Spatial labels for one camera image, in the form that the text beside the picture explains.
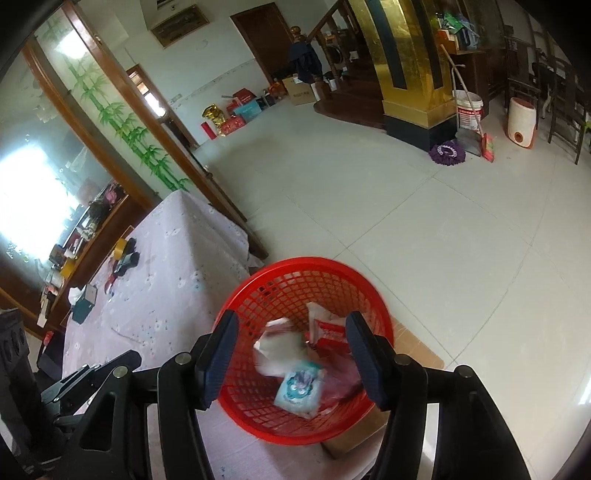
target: purple mop head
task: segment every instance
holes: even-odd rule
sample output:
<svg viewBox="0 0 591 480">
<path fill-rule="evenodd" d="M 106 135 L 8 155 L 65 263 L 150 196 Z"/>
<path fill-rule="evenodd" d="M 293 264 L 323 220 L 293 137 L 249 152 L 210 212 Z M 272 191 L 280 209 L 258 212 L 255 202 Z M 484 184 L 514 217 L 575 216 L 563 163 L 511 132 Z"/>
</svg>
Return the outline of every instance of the purple mop head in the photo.
<svg viewBox="0 0 591 480">
<path fill-rule="evenodd" d="M 435 163 L 450 167 L 466 161 L 466 152 L 453 140 L 435 145 L 429 152 Z"/>
</svg>

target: golden pillar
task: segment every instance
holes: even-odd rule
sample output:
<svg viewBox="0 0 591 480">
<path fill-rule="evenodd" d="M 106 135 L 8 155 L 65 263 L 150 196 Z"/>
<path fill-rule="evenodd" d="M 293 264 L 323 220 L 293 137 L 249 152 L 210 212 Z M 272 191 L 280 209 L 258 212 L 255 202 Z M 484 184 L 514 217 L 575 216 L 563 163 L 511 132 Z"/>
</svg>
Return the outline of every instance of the golden pillar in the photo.
<svg viewBox="0 0 591 480">
<path fill-rule="evenodd" d="M 450 68 L 433 0 L 349 0 L 384 97 L 386 131 L 424 150 L 454 137 Z"/>
</svg>

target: metal bolt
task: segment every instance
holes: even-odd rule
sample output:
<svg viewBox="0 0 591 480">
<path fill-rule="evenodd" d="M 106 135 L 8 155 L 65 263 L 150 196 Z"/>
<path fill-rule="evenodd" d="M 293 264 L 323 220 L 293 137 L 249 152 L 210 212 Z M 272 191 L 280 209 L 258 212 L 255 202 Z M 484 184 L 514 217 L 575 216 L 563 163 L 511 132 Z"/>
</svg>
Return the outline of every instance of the metal bolt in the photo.
<svg viewBox="0 0 591 480">
<path fill-rule="evenodd" d="M 179 365 L 186 365 L 191 361 L 191 354 L 187 352 L 180 353 L 174 357 L 174 361 Z"/>
<path fill-rule="evenodd" d="M 460 365 L 456 368 L 456 372 L 464 378 L 470 378 L 474 375 L 474 370 L 467 365 Z"/>
<path fill-rule="evenodd" d="M 410 365 L 410 362 L 412 360 L 408 355 L 405 355 L 404 353 L 399 353 L 394 357 L 394 361 L 397 365 L 402 365 L 405 367 L 406 365 Z"/>
<path fill-rule="evenodd" d="M 117 367 L 115 370 L 113 370 L 113 375 L 115 378 L 123 378 L 125 375 L 127 375 L 128 371 L 129 370 L 127 370 L 127 367 L 121 365 L 120 367 Z"/>
</svg>

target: white floral bed sheet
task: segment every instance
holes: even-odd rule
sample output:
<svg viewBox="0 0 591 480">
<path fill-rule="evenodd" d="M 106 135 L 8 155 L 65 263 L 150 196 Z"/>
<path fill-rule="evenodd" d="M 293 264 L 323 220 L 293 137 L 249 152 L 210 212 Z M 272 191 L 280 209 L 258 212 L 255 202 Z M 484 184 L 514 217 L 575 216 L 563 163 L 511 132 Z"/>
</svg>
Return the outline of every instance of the white floral bed sheet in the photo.
<svg viewBox="0 0 591 480">
<path fill-rule="evenodd" d="M 98 288 L 96 305 L 82 325 L 68 321 L 64 376 L 130 349 L 142 356 L 140 369 L 161 366 L 211 331 L 228 295 L 249 275 L 246 233 L 187 193 L 170 194 L 130 236 L 137 240 L 139 264 L 117 280 L 112 297 L 104 292 L 108 263 L 101 266 L 91 281 Z M 148 411 L 152 473 L 164 480 L 157 410 Z M 224 480 L 360 478 L 375 461 L 382 437 L 377 433 L 344 459 L 332 460 L 320 445 L 258 440 L 217 402 L 197 415 L 214 475 Z"/>
</svg>

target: stair railing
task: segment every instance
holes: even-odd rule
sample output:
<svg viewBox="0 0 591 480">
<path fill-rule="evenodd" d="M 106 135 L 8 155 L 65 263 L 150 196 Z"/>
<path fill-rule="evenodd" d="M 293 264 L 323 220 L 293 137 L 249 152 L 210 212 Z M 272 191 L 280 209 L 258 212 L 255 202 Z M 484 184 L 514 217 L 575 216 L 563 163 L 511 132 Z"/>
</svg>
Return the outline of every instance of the stair railing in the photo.
<svg viewBox="0 0 591 480">
<path fill-rule="evenodd" d="M 333 78 L 335 79 L 336 87 L 338 90 L 341 90 L 342 81 L 339 76 L 339 71 L 329 53 L 327 38 L 322 32 L 322 29 L 325 26 L 328 26 L 335 43 L 343 54 L 347 69 L 350 69 L 350 51 L 345 48 L 340 36 L 339 27 L 333 17 L 336 12 L 339 12 L 341 17 L 343 17 L 355 45 L 358 46 L 358 35 L 361 35 L 362 33 L 348 0 L 337 0 L 335 4 L 328 10 L 328 12 L 326 12 L 326 14 L 322 17 L 320 22 L 318 22 L 318 24 L 312 29 L 307 37 L 301 33 L 300 27 L 291 27 L 291 33 L 296 41 L 304 40 L 307 43 L 312 43 L 312 41 L 316 40 L 318 42 L 320 48 L 322 48 L 322 51 L 326 56 L 326 60 L 329 63 L 330 71 L 332 72 Z M 327 88 L 327 85 L 322 78 L 316 79 L 316 86 L 321 99 L 330 99 L 330 89 Z"/>
</svg>

